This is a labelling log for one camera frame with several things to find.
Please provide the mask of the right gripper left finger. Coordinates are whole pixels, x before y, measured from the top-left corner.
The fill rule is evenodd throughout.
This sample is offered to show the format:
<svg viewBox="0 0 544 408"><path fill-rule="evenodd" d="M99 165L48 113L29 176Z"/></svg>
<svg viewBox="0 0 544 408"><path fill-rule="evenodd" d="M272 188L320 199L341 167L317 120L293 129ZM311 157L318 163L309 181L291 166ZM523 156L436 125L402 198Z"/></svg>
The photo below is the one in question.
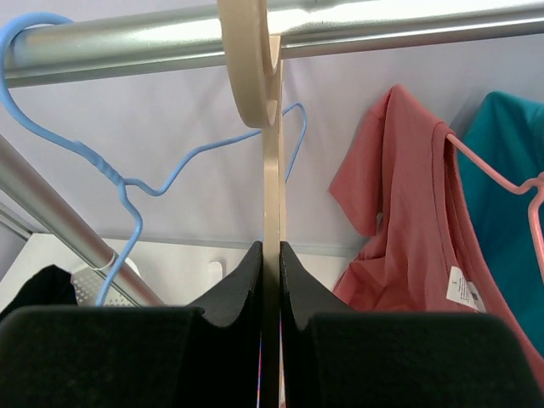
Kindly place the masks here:
<svg viewBox="0 0 544 408"><path fill-rule="evenodd" d="M263 249L184 307L14 303L1 315L4 407L254 407Z"/></svg>

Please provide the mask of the pink wire hanger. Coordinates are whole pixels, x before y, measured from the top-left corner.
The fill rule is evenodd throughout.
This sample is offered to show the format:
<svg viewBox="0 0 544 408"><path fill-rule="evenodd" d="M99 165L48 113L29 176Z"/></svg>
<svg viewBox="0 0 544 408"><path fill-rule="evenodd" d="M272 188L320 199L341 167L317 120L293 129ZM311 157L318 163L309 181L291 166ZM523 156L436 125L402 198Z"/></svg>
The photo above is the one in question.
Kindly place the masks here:
<svg viewBox="0 0 544 408"><path fill-rule="evenodd" d="M535 178L528 178L522 184L516 185L503 177L480 156L469 149L456 135L448 133L446 139L452 143L472 164L482 170L495 183L504 190L516 196L526 194L529 190L536 189L535 196L530 201L527 209L530 235L533 242L535 257L543 277L543 229L540 219L540 208L543 205L543 173Z"/></svg>

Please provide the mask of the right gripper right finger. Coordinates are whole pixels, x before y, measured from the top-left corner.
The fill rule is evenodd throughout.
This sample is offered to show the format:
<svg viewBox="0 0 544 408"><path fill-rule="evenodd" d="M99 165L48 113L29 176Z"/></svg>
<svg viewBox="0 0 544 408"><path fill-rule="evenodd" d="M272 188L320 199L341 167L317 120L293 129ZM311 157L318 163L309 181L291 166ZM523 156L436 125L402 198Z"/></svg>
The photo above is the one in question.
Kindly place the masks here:
<svg viewBox="0 0 544 408"><path fill-rule="evenodd" d="M540 407L517 338L481 314L359 313L280 246L290 407Z"/></svg>

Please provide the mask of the pink t shirt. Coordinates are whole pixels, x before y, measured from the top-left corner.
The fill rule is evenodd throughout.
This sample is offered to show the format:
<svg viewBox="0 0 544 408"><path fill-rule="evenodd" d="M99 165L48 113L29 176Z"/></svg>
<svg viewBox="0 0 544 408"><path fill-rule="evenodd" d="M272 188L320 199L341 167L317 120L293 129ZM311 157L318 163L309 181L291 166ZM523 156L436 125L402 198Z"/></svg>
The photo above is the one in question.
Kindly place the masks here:
<svg viewBox="0 0 544 408"><path fill-rule="evenodd" d="M452 284L461 276L480 296L480 310L515 333L541 380L543 358L484 261L449 133L401 85L368 110L329 188L366 238L334 292L359 311L472 313Z"/></svg>

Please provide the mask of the beige wooden hanger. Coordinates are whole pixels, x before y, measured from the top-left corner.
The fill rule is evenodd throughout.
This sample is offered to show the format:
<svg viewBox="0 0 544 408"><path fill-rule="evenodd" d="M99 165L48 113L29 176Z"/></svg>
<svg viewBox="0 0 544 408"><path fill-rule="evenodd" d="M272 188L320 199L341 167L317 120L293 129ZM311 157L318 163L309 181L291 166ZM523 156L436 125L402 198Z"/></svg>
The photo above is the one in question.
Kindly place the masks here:
<svg viewBox="0 0 544 408"><path fill-rule="evenodd" d="M286 233L281 36L269 32L265 1L220 1L230 86L241 120L262 132L263 307L259 404L280 404L280 251Z"/></svg>

